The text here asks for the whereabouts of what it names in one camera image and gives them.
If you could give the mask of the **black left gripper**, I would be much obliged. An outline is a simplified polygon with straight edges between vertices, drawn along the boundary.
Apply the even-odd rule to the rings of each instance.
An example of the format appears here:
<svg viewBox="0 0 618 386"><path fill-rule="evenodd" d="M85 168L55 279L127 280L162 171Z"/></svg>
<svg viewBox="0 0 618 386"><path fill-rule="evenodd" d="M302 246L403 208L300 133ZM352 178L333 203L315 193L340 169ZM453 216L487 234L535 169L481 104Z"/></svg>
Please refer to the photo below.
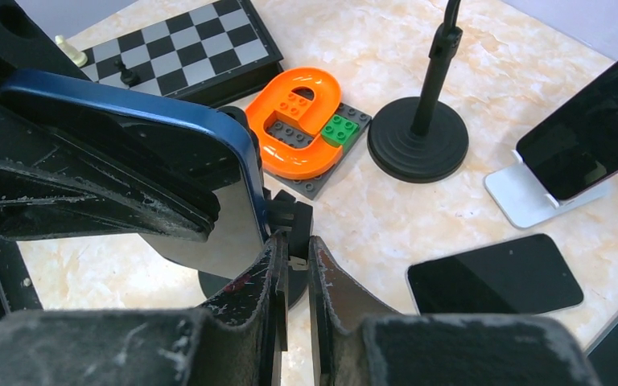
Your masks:
<svg viewBox="0 0 618 386"><path fill-rule="evenodd" d="M0 0L0 85L21 68L88 79L17 2Z"/></svg>

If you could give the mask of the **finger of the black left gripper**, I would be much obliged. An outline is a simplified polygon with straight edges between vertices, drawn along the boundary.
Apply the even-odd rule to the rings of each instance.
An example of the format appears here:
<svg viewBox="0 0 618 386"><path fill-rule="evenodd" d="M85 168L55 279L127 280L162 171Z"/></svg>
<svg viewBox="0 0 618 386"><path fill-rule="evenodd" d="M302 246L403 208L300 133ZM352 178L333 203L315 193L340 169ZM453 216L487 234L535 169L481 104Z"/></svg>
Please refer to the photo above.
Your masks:
<svg viewBox="0 0 618 386"><path fill-rule="evenodd" d="M0 99L0 237L133 233L129 208L90 155Z"/></svg>

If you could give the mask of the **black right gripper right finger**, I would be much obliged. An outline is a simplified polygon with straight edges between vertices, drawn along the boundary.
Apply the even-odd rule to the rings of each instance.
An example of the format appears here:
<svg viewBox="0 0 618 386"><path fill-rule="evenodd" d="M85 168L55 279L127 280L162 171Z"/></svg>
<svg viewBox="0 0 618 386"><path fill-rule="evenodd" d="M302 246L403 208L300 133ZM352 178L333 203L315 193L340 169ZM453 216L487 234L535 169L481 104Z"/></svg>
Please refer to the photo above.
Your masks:
<svg viewBox="0 0 618 386"><path fill-rule="evenodd" d="M597 385L580 346L551 318L401 314L308 241L318 385Z"/></svg>

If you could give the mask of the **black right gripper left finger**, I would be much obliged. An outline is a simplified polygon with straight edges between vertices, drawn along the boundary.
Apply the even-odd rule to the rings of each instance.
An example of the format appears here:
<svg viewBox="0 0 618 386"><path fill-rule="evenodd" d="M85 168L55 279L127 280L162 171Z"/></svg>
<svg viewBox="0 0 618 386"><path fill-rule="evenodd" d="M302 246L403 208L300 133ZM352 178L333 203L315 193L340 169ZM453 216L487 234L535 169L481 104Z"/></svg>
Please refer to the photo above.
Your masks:
<svg viewBox="0 0 618 386"><path fill-rule="evenodd" d="M277 385L288 241L199 306L24 310L0 322L0 385Z"/></svg>

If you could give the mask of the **blue smartphone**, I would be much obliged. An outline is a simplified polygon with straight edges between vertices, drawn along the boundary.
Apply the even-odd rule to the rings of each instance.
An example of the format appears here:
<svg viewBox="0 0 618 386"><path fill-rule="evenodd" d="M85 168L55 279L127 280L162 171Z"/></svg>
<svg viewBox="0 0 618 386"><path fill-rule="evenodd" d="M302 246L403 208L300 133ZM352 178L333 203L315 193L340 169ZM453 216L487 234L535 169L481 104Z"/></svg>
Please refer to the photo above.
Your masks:
<svg viewBox="0 0 618 386"><path fill-rule="evenodd" d="M21 69L0 86L16 113L92 158L161 257L232 279L269 236L253 136L239 116L186 101Z"/></svg>

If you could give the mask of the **silver metal phone stand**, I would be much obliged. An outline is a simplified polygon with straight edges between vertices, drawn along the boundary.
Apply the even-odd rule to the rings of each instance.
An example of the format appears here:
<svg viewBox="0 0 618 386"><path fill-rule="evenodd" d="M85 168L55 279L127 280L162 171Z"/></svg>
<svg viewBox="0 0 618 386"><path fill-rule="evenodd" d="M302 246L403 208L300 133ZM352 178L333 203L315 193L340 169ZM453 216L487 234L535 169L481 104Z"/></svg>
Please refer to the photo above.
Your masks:
<svg viewBox="0 0 618 386"><path fill-rule="evenodd" d="M487 175L484 187L515 228L531 228L603 198L612 190L612 184L605 181L573 199L558 201L524 164L521 155L516 150L511 153L515 163Z"/></svg>

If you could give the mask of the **purple smartphone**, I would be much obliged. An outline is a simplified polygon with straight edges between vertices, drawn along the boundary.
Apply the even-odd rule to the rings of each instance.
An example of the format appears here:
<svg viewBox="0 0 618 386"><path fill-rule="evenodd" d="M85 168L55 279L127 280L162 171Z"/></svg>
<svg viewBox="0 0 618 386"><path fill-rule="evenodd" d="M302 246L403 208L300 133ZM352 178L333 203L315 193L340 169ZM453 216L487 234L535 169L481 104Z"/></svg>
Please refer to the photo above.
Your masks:
<svg viewBox="0 0 618 386"><path fill-rule="evenodd" d="M557 201L618 173L618 60L523 136L517 152Z"/></svg>

